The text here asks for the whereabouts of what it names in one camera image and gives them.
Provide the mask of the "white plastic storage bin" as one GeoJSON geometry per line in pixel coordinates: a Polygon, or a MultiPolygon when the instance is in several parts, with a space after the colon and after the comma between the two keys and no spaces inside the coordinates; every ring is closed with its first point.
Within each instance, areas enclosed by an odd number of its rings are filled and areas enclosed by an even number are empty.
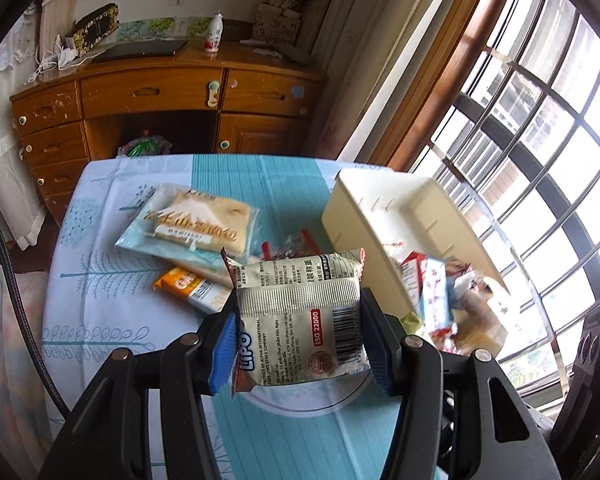
{"type": "Polygon", "coordinates": [[[390,169],[346,168],[335,179],[322,223],[338,252],[362,248],[362,283],[381,309],[395,316],[408,334],[424,337],[438,349],[457,353],[452,333],[428,333],[408,299],[401,264],[411,252],[441,260],[468,262],[492,286],[488,305],[506,328],[510,297],[494,263],[465,217],[434,179],[390,169]]]}

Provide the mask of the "brown cake packet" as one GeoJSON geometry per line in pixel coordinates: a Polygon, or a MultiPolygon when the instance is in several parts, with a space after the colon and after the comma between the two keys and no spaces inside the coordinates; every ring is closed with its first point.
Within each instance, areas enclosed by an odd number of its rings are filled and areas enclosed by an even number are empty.
{"type": "Polygon", "coordinates": [[[451,339],[457,353],[469,356],[478,349],[489,351],[492,356],[500,353],[508,333],[483,296],[465,292],[452,315],[456,330],[451,339]]]}

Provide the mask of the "white red snack bag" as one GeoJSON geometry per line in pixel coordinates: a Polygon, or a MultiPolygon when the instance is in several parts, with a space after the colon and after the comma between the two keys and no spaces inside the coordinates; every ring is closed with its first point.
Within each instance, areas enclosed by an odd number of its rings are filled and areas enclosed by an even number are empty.
{"type": "Polygon", "coordinates": [[[486,278],[468,262],[450,260],[445,263],[446,293],[452,310],[478,312],[494,296],[486,278]]]}

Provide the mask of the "doll figure on desk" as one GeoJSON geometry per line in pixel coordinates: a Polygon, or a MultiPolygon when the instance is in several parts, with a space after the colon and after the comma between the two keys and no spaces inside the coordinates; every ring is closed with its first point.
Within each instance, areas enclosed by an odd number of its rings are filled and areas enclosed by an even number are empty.
{"type": "Polygon", "coordinates": [[[302,25],[302,15],[312,0],[264,0],[254,14],[251,38],[278,47],[294,44],[302,25]]]}

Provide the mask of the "white red bottle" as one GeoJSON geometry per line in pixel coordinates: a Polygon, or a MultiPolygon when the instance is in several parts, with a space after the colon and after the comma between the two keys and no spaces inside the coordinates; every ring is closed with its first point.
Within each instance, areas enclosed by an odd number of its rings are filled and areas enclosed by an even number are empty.
{"type": "Polygon", "coordinates": [[[209,53],[219,51],[222,33],[223,33],[223,15],[218,12],[212,16],[209,26],[204,36],[204,50],[209,53]]]}

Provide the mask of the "wooden desk with drawers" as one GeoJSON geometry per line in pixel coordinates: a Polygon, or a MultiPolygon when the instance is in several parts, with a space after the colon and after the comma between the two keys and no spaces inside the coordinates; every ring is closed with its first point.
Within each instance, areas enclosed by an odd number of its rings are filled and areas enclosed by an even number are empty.
{"type": "Polygon", "coordinates": [[[53,70],[10,102],[38,192],[61,222],[86,165],[144,133],[180,153],[299,154],[325,82],[314,66],[234,42],[211,54],[190,40],[165,56],[53,70]]]}

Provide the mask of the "metal window grille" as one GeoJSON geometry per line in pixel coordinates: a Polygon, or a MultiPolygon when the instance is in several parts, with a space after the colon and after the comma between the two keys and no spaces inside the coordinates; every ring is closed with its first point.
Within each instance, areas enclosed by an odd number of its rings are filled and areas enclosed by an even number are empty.
{"type": "Polygon", "coordinates": [[[440,183],[512,295],[512,383],[559,384],[600,306],[600,37],[570,0],[505,0],[412,169],[440,183]]]}

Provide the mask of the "orange white snack bar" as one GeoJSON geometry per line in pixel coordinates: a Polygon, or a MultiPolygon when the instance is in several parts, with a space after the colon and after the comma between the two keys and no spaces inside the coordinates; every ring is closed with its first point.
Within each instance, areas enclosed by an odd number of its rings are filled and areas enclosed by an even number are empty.
{"type": "Polygon", "coordinates": [[[221,284],[181,268],[173,268],[162,274],[154,281],[152,288],[164,290],[204,314],[220,312],[232,292],[221,284]]]}

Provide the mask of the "dark laptop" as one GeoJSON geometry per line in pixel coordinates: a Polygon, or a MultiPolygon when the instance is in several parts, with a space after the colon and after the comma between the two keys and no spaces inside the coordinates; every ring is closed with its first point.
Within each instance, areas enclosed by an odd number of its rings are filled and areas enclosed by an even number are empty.
{"type": "Polygon", "coordinates": [[[174,56],[187,44],[186,39],[155,39],[115,44],[94,58],[94,63],[132,60],[133,58],[162,58],[174,56]]]}

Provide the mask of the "blue red cookie package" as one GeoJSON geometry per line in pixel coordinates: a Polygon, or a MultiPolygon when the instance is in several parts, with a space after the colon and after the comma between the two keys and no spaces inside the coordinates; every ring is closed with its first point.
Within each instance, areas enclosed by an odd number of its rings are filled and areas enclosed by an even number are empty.
{"type": "Polygon", "coordinates": [[[408,299],[428,333],[452,326],[446,271],[441,260],[411,252],[401,264],[401,278],[408,299]]]}

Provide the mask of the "Fuji bread package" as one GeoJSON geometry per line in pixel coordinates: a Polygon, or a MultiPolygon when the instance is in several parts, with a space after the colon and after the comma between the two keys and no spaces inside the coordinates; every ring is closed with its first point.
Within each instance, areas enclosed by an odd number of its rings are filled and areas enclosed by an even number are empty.
{"type": "Polygon", "coordinates": [[[230,274],[222,255],[250,263],[260,220],[260,209],[240,200],[161,183],[116,246],[228,286],[230,274]]]}

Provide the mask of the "blue leaf pattern tablecloth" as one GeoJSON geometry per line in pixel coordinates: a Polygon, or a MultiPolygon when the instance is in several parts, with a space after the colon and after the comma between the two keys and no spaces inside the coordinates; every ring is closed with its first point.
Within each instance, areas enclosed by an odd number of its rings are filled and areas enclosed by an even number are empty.
{"type": "MultiPolygon", "coordinates": [[[[340,163],[266,155],[170,155],[91,162],[62,222],[48,282],[44,360],[60,394],[75,404],[114,349],[159,350],[196,330],[202,313],[155,285],[191,264],[224,278],[213,252],[189,252],[151,236],[145,212],[159,185],[231,197],[256,208],[249,255],[291,248],[308,232],[322,252],[322,214],[340,163]]],[[[363,372],[306,385],[223,388],[204,399],[225,479],[376,479],[400,402],[363,372]]]]}

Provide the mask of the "black gold patterned case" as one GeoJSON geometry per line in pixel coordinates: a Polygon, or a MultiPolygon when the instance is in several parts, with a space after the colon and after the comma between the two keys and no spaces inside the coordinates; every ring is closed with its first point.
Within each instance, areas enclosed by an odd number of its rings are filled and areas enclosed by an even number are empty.
{"type": "Polygon", "coordinates": [[[73,24],[66,36],[68,47],[79,56],[87,54],[119,27],[118,16],[119,7],[115,3],[105,4],[85,15],[73,24]]]}

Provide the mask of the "green plastic bag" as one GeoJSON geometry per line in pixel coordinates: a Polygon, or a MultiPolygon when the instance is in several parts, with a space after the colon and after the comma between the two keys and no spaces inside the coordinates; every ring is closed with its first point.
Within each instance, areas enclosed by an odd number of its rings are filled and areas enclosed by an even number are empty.
{"type": "Polygon", "coordinates": [[[118,148],[117,155],[129,158],[162,156],[169,155],[171,148],[172,143],[163,136],[140,136],[118,148]]]}

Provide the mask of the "red wrapped brownie packet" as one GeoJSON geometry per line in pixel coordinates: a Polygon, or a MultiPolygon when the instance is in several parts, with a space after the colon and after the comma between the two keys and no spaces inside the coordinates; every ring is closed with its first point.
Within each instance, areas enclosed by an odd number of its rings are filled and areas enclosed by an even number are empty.
{"type": "Polygon", "coordinates": [[[264,261],[273,261],[316,256],[322,251],[311,232],[308,229],[301,229],[297,234],[289,235],[279,246],[263,242],[261,252],[264,261]]]}

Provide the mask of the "white Lipo biscuit packet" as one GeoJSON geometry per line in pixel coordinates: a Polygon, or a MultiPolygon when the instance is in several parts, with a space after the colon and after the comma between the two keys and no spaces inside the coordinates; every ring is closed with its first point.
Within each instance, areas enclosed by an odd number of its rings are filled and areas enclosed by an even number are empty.
{"type": "Polygon", "coordinates": [[[234,393],[366,370],[365,259],[362,248],[251,264],[225,259],[240,322],[234,393]]]}

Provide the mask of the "white lace cover cloth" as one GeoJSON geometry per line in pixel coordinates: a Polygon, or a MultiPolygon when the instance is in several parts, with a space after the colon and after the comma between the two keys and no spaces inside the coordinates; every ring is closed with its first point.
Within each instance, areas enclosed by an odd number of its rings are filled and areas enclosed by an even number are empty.
{"type": "Polygon", "coordinates": [[[37,32],[38,9],[29,6],[0,43],[0,228],[22,250],[38,242],[46,208],[20,154],[10,97],[34,72],[37,32]]]}

